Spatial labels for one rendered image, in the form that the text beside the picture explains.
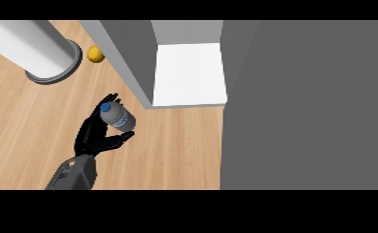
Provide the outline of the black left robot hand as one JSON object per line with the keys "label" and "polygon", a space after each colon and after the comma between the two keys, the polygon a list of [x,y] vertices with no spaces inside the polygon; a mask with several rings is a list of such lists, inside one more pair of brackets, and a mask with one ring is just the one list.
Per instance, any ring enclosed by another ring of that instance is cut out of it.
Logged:
{"label": "black left robot hand", "polygon": [[100,153],[119,149],[128,140],[134,137],[135,132],[125,132],[122,135],[107,136],[109,124],[101,119],[101,105],[107,102],[120,102],[119,94],[110,94],[95,107],[95,110],[85,120],[75,142],[75,152],[97,156]]}

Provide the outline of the clear blue-capped water bottle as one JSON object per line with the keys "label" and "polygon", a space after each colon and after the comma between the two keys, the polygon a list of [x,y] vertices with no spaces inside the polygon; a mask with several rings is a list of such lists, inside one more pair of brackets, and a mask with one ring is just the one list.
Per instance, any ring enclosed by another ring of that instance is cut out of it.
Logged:
{"label": "clear blue-capped water bottle", "polygon": [[122,132],[129,132],[137,127],[137,118],[123,105],[113,101],[101,105],[101,118]]}

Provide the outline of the grey open cabinet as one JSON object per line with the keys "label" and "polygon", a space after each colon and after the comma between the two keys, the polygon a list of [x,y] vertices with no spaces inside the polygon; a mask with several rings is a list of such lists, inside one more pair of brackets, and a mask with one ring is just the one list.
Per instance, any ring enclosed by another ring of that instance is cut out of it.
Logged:
{"label": "grey open cabinet", "polygon": [[145,108],[227,104],[221,20],[80,24]]}

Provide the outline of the dark grey cabinet door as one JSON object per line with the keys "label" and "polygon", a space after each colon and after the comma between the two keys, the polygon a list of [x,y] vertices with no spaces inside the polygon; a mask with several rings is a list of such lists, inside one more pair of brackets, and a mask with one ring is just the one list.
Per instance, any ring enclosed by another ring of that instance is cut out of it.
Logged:
{"label": "dark grey cabinet door", "polygon": [[378,189],[378,21],[265,21],[224,118],[227,189]]}

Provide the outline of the yellow lemon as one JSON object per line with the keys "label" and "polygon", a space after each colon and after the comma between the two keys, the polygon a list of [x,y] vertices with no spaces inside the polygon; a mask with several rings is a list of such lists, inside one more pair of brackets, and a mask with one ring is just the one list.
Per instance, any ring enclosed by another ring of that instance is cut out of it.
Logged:
{"label": "yellow lemon", "polygon": [[101,63],[106,59],[106,55],[97,45],[89,48],[88,58],[94,63]]}

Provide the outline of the white paper towel roll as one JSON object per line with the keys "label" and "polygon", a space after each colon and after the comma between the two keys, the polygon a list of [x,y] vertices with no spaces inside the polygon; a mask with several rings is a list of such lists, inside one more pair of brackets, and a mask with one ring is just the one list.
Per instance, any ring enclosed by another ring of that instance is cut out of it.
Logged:
{"label": "white paper towel roll", "polygon": [[0,20],[0,54],[41,85],[64,81],[83,60],[79,44],[48,20]]}

